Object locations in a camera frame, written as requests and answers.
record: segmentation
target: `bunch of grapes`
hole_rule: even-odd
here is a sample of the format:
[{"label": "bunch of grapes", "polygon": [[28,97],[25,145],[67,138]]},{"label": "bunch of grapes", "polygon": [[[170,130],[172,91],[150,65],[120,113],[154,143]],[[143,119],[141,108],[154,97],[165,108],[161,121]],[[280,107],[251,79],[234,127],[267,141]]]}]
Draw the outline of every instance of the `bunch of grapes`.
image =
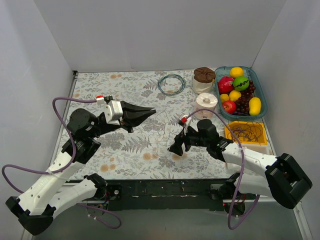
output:
[{"label": "bunch of grapes", "polygon": [[251,80],[247,89],[244,91],[240,91],[241,97],[237,101],[235,101],[236,112],[234,113],[234,115],[249,115],[249,101],[254,97],[255,90],[256,87],[254,85],[254,82]]}]

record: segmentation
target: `yellow fruit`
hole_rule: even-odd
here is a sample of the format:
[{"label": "yellow fruit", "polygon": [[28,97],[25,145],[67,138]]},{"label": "yellow fruit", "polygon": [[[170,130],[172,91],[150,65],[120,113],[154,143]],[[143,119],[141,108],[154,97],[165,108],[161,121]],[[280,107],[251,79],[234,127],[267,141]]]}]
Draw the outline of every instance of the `yellow fruit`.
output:
[{"label": "yellow fruit", "polygon": [[244,75],[244,71],[243,71],[243,69],[241,68],[241,67],[233,67],[233,68],[231,68],[231,70],[230,70],[230,77],[232,77],[232,78],[237,78],[237,77],[241,77],[241,76],[243,76]]},{"label": "yellow fruit", "polygon": [[232,90],[229,93],[229,100],[232,101],[232,102],[237,101],[240,97],[241,97],[241,92],[239,92],[237,90]]},{"label": "yellow fruit", "polygon": [[258,97],[253,97],[249,101],[249,114],[251,116],[257,116],[261,111],[261,101]]},{"label": "yellow fruit", "polygon": [[229,96],[228,94],[221,94],[220,99],[221,99],[221,102],[224,103],[225,101],[229,100]]}]

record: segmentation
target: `robotic arm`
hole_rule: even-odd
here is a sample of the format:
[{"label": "robotic arm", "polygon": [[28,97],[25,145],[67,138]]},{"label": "robotic arm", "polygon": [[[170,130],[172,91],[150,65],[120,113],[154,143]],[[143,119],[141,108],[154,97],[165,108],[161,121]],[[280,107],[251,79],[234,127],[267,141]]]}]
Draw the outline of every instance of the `robotic arm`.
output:
[{"label": "robotic arm", "polygon": [[103,105],[104,109],[98,117],[83,108],[75,110],[70,116],[67,128],[76,145],[72,164],[61,172],[53,173],[72,159],[73,147],[69,139],[47,169],[50,174],[42,175],[18,198],[10,197],[5,203],[18,217],[21,225],[33,235],[42,233],[56,216],[69,207],[88,198],[101,199],[106,195],[107,182],[96,173],[85,176],[85,179],[74,187],[57,193],[98,150],[101,144],[94,138],[119,128],[132,133],[134,127],[156,113],[153,108],[115,101],[112,96],[98,96],[96,102]]},{"label": "robotic arm", "polygon": [[[191,146],[206,147],[207,152],[215,159],[225,163],[242,164],[241,148],[230,139],[219,136],[215,125],[209,119],[200,120],[197,129],[190,126],[191,118],[186,115],[179,124],[183,130],[174,138],[168,149],[179,156]],[[257,175],[243,174],[238,191],[241,194],[251,193],[273,197],[279,204],[293,209],[312,187],[312,182],[301,169],[296,160],[289,154],[281,156],[265,155],[250,149],[244,149],[245,168]],[[216,195],[222,199],[232,196],[238,183],[239,173],[232,175],[221,186]]]}]

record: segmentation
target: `gray floor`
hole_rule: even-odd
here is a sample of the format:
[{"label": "gray floor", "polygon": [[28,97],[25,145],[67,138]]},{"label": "gray floor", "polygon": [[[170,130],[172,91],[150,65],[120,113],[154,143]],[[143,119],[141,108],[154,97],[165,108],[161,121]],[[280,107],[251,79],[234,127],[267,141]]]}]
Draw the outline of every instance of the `gray floor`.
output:
[{"label": "gray floor", "polygon": [[[52,225],[33,240],[300,240],[292,210],[276,202],[259,202],[236,230],[229,230],[227,216],[199,210],[125,210],[117,212],[122,227],[109,229],[89,218],[86,209],[74,206],[59,215]],[[112,217],[103,216],[111,224]]]}]

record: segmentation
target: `leaf pattern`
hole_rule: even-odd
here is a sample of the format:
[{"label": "leaf pattern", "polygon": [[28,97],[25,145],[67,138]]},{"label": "leaf pattern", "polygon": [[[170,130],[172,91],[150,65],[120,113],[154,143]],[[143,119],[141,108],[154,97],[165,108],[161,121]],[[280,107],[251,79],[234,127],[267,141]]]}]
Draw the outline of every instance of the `leaf pattern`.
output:
[{"label": "leaf pattern", "polygon": [[[183,92],[174,97],[165,96],[158,89],[158,80],[171,73],[181,75],[187,82]],[[74,98],[91,100],[97,95],[111,94],[120,101],[154,107],[157,112],[135,127],[134,133],[118,129],[100,136],[97,141],[101,147],[70,179],[82,180],[84,175],[93,173],[105,179],[228,178],[233,172],[226,169],[224,162],[212,158],[203,147],[191,147],[182,157],[168,152],[174,137],[182,130],[178,120],[194,110],[197,95],[191,89],[192,77],[193,70],[79,73]],[[165,86],[177,89],[180,85],[176,79],[163,81],[163,89]],[[85,108],[96,116],[103,111],[94,103],[71,102],[66,122],[78,108]],[[220,120],[214,116],[211,121],[224,136],[224,125]],[[197,122],[193,118],[191,126],[196,128]],[[64,130],[59,146],[68,139]]]}]

